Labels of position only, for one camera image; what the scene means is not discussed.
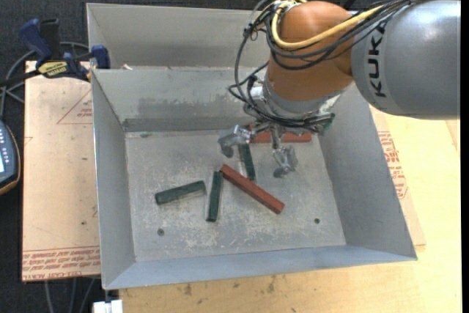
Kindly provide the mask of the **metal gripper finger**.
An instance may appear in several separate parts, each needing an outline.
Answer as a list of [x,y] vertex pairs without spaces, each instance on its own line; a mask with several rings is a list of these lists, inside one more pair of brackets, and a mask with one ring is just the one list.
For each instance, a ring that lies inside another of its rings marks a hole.
[[274,169],[273,176],[280,178],[290,172],[294,172],[298,166],[294,147],[285,147],[281,143],[281,137],[277,129],[271,130],[271,143],[273,147],[273,157],[278,164]]
[[248,144],[254,133],[241,125],[235,125],[230,129],[223,130],[218,138],[221,152],[228,158],[234,155],[234,146]]

